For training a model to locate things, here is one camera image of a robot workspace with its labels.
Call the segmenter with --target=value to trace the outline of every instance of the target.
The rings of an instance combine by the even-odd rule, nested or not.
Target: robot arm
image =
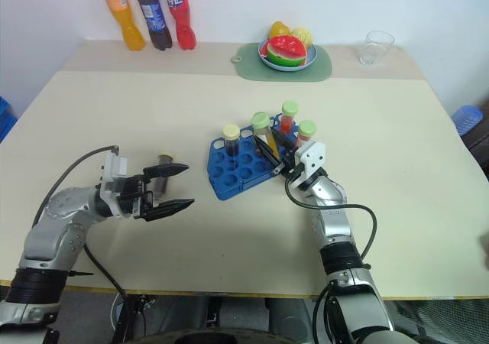
[[[193,199],[171,200],[153,207],[152,192],[146,190],[152,178],[173,176],[187,168],[184,164],[164,164],[126,177],[127,160],[111,153],[105,158],[99,185],[71,187],[54,195],[39,223],[28,233],[11,288],[0,302],[0,343],[7,342],[5,333],[12,327],[16,330],[11,339],[19,335],[18,328],[40,328],[29,330],[33,338],[35,333],[42,336],[40,342],[51,333],[45,326],[57,318],[66,279],[86,274],[71,269],[91,226],[110,216],[151,221],[193,203]]]
[[[276,142],[287,151],[281,160],[274,158],[266,143],[256,137],[255,141],[275,167],[272,174],[282,174],[287,179],[289,198],[302,207],[313,209],[313,233],[326,273],[326,288],[318,299],[315,315],[320,300],[325,297],[325,326],[331,341],[344,344],[414,343],[409,337],[393,331],[387,309],[368,270],[370,266],[363,262],[370,242],[361,256],[351,233],[346,207],[369,209],[346,204],[345,190],[330,180],[322,168],[324,144],[308,141],[296,148],[277,131],[273,133]],[[290,188],[298,190],[305,203],[295,200]]]

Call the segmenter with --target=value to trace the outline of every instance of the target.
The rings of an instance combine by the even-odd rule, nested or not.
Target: blue plastic stool
[[[452,115],[460,136],[467,134],[483,118],[482,111],[473,105],[464,105]]]
[[[0,142],[2,142],[17,122],[17,118],[8,113],[8,107],[8,102],[0,97]]]

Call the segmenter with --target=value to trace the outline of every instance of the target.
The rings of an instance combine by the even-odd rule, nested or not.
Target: white wall
[[[275,20],[318,44],[389,31],[453,112],[489,92],[489,0],[190,0],[198,41],[259,41]],[[147,34],[133,0],[133,11]],[[103,0],[1,0],[0,95],[20,114],[82,39],[120,39]],[[172,18],[166,14],[170,26]]]

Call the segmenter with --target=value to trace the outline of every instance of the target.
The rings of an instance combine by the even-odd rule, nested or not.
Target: watermelon slice
[[[276,36],[265,45],[268,60],[282,67],[297,67],[307,59],[306,45],[294,36]]]

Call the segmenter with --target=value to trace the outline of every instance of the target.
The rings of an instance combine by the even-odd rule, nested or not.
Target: orange liquid
[[[129,50],[139,51],[146,46],[141,32],[132,20],[131,7],[127,0],[106,0],[115,20],[119,23],[122,29],[122,37]]]

